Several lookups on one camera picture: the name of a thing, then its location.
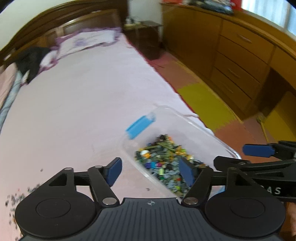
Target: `pillow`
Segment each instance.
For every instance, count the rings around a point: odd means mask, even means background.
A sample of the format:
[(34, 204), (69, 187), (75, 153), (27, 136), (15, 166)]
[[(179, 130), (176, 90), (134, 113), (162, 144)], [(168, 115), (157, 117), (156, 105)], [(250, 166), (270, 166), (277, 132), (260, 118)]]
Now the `pillow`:
[(41, 60), (39, 73), (44, 70), (49, 70), (57, 64), (57, 50), (50, 51), (44, 58)]
[(21, 80), (22, 80), (22, 73), (20, 71), (17, 71), (11, 90), (9, 91), (9, 94), (5, 100), (5, 103), (3, 104), (3, 107), (0, 109), (0, 132), (2, 129), (3, 123), (5, 121), (5, 118), (8, 114), (8, 111), (20, 90)]
[(4, 101), (11, 89), (11, 86), (15, 80), (17, 72), (17, 66), (15, 63), (9, 65), (2, 74), (0, 74), (0, 109), (2, 108)]
[(4, 65), (2, 65), (1, 67), (0, 67), (0, 74), (2, 74), (4, 72)]
[(56, 38), (59, 46), (57, 59), (96, 46), (108, 46), (118, 41), (121, 28), (87, 28)]

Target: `drawer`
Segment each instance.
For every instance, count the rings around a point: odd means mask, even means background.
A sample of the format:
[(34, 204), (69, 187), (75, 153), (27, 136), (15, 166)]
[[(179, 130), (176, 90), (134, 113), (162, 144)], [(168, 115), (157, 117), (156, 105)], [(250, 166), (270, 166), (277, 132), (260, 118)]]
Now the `drawer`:
[(296, 60), (280, 48), (276, 48), (270, 66), (296, 89)]
[(242, 67), (259, 82), (262, 83), (265, 80), (267, 64), (238, 44), (221, 36), (218, 52)]
[(127, 38), (135, 45), (138, 42), (150, 41), (159, 42), (158, 32), (153, 28), (139, 28), (124, 31)]
[(221, 35), (239, 44), (257, 57), (268, 63), (270, 60), (273, 44), (259, 35), (229, 21), (223, 21)]
[(217, 53), (215, 67), (238, 85), (249, 97), (256, 97), (260, 83), (236, 63)]
[(244, 110), (251, 101), (250, 97), (216, 68), (213, 69), (211, 81), (241, 110)]

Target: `blue gripper pad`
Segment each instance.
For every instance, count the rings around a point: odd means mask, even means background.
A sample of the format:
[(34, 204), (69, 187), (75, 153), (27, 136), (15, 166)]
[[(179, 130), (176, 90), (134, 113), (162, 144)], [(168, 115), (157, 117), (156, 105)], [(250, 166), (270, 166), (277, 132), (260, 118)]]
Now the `blue gripper pad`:
[(192, 187), (195, 182), (194, 171), (182, 158), (179, 158), (179, 171), (186, 184)]
[(122, 160), (119, 157), (116, 157), (112, 162), (110, 162), (105, 167), (105, 180), (108, 183), (109, 187), (112, 187), (116, 179), (122, 171)]
[(271, 157), (275, 150), (270, 145), (246, 144), (242, 147), (246, 156)]
[[(104, 208), (94, 222), (71, 237), (52, 241), (242, 241), (210, 225), (197, 208), (175, 198), (124, 198), (118, 207)], [(281, 241), (276, 235), (252, 241)], [(50, 241), (25, 236), (21, 241)]]

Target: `purple pillowcase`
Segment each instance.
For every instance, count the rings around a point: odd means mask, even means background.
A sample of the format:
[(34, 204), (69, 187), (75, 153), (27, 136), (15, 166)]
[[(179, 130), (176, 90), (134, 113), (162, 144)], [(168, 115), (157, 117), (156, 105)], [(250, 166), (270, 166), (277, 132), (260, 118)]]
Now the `purple pillowcase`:
[(72, 34), (68, 34), (66, 36), (56, 38), (55, 42), (56, 42), (57, 47), (59, 47), (60, 44), (63, 43), (65, 40), (70, 39), (70, 38), (72, 38), (73, 36), (76, 36), (79, 33), (98, 32), (98, 31), (101, 31), (101, 30), (114, 30), (115, 31), (115, 39), (114, 39), (114, 42), (112, 42), (111, 44), (114, 44), (114, 43), (116, 43), (118, 41), (118, 38), (119, 38), (120, 33), (121, 33), (121, 27), (115, 27), (115, 28), (108, 28), (108, 27), (106, 27), (106, 28), (82, 28), (82, 29), (79, 29), (79, 30), (75, 31)]

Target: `bed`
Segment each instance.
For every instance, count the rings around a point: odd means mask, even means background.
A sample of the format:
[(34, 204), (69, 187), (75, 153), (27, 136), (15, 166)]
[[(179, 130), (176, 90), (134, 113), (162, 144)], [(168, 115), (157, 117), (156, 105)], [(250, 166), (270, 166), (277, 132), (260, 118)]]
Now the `bed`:
[[(2, 60), (11, 54), (2, 62), (6, 66), (13, 63), (29, 46), (54, 46), (55, 38), (81, 28), (120, 27), (127, 9), (124, 0), (73, 1), (54, 7), (16, 34), (0, 51)], [(108, 164), (121, 156), (120, 140), (126, 128), (163, 105), (213, 134), (124, 34), (111, 46), (60, 59), (23, 86), (0, 134), (1, 239), (21, 237), (14, 223), (13, 202), (17, 201), (12, 196), (28, 195), (65, 167), (78, 172)], [(133, 165), (123, 166), (112, 189), (120, 200), (163, 197)], [(90, 195), (88, 188), (77, 190)]]

